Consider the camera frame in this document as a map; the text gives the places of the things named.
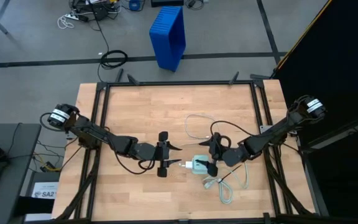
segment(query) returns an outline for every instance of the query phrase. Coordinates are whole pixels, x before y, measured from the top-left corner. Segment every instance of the wooden tabletop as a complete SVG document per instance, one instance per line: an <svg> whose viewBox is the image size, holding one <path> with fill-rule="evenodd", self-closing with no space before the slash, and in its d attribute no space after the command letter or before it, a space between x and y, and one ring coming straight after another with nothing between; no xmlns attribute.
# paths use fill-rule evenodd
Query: wooden tabletop
<svg viewBox="0 0 358 224"><path fill-rule="evenodd" d="M270 112L276 123L285 117L287 107L278 80L264 81ZM81 114L90 118L95 95L95 83L81 84L76 106ZM259 103L265 122L260 93ZM102 108L103 94L99 102ZM259 133L249 85L191 85L191 86L122 86L112 87L109 96L106 126L117 135L135 136L139 142L155 144L158 133L169 132L169 140L182 151L171 151L170 159L190 161L196 154L208 154L208 147L194 143L185 132L188 114L203 113L215 120L236 123L250 133ZM210 136L208 118L190 117L188 130L195 136ZM218 124L215 131L238 142L248 135L227 124ZM287 144L296 147L295 140L288 138ZM78 149L72 144L65 154L65 161ZM78 190L84 151L79 152L62 170L53 207L53 217L59 216ZM137 161L122 158L131 170L141 171ZM313 203L299 155L282 146L282 163L287 184L298 200L310 211ZM99 166L96 196L94 198L94 221L103 220L171 220L204 218L255 218L264 212L274 216L269 182L263 156L247 161L249 187L242 189L233 175L225 180L234 190L231 204L221 203L218 185L206 190L202 180L207 175L194 175L191 170L178 164L168 168L168 177L157 177L157 168L142 175L133 175L117 162L114 153L103 144ZM219 169L218 176L227 170ZM244 166L236 170L245 181ZM280 205L282 195L279 192ZM82 217L85 215L87 199L83 201Z"/></svg>

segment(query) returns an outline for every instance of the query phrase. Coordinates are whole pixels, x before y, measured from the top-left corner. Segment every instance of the desk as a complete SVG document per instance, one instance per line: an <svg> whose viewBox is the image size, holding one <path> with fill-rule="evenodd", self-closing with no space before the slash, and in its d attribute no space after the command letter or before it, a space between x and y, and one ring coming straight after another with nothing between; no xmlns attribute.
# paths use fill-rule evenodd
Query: desk
<svg viewBox="0 0 358 224"><path fill-rule="evenodd" d="M0 124L0 148L8 150L17 124ZM39 124L20 124L9 157L31 155L41 131ZM30 156L11 159L0 175L0 223L21 223L23 217L11 220L29 164Z"/></svg>
<svg viewBox="0 0 358 224"><path fill-rule="evenodd" d="M264 83L273 122L277 122L287 112L280 83L278 80ZM95 83L81 84L78 92L76 106L88 118L91 117L95 88ZM99 108L102 108L102 103L103 94ZM208 154L207 147L190 145L200 142L185 132L185 117L192 113L205 113L216 120L236 123L251 133L259 133L249 85L115 86L110 89L106 126L114 134L135 136L139 142L151 144L157 142L160 131L168 131L171 143L183 148L182 151L171 151L170 159L190 161L195 154ZM189 118L188 130L195 136L207 136L210 135L210 124L211 120L206 118ZM218 127L232 142L247 137L232 126L220 124ZM288 139L287 144L296 147L294 139ZM65 161L77 148L73 144L67 149ZM81 151L62 171L52 217L59 216L76 194L83 156L84 151ZM122 162L132 170L139 170L137 161L122 158ZM299 155L283 146L282 162L289 188L313 212ZM194 175L191 170L175 164L168 168L167 178L157 177L156 167L145 174L132 175L118 164L109 146L103 144L92 220L255 218L262 217L264 212L274 216L263 156L247 163L249 188L242 190L235 178L229 176L226 180L234 189L234 200L225 205L219 200L217 185L204 189L201 180L205 175ZM218 175L226 173L220 169ZM236 173L245 180L244 168ZM87 196L83 201L83 211L86 210Z"/></svg>

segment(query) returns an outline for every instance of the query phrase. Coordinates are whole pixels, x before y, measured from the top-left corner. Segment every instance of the blue plastic crate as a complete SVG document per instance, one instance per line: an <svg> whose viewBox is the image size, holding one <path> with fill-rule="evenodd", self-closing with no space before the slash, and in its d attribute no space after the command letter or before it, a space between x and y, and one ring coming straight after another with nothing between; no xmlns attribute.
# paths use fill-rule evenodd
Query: blue plastic crate
<svg viewBox="0 0 358 224"><path fill-rule="evenodd" d="M150 28L150 38L159 67L176 71L186 48L182 7L161 8Z"/></svg>

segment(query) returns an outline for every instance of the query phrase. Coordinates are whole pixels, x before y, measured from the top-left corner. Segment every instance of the power strip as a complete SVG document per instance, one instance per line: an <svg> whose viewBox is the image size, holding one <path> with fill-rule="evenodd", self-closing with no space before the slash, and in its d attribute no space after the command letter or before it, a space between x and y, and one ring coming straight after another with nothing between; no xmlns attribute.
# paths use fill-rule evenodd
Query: power strip
<svg viewBox="0 0 358 224"><path fill-rule="evenodd" d="M65 14L65 17L66 18L69 18L69 19L73 19L73 20L79 20L78 16L74 16L74 15L71 15L71 14Z"/></svg>

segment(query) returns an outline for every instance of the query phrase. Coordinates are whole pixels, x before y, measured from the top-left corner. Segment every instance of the floor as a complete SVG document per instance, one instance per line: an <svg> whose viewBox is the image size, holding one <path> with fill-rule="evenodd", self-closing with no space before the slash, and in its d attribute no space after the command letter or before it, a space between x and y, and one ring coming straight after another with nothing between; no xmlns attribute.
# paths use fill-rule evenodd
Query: floor
<svg viewBox="0 0 358 224"><path fill-rule="evenodd" d="M271 75L325 2L209 0L199 11L184 7L185 55L198 59L182 60L175 73L148 57L154 56L149 29L160 10L151 8L150 0L143 11L123 9L115 20L101 21L101 27L110 49L136 61L122 66L124 74L140 81L229 80L237 71L239 79L247 80L251 73ZM0 0L0 21L9 31L0 32L0 123L38 123L57 103L74 105L80 83L98 81L98 64L91 59L100 58L106 45L91 29L94 21L72 21L74 29L59 29L57 19L68 12L68 0ZM113 81L116 73L101 70L104 80ZM40 140L57 146L66 142L61 133L46 129Z"/></svg>

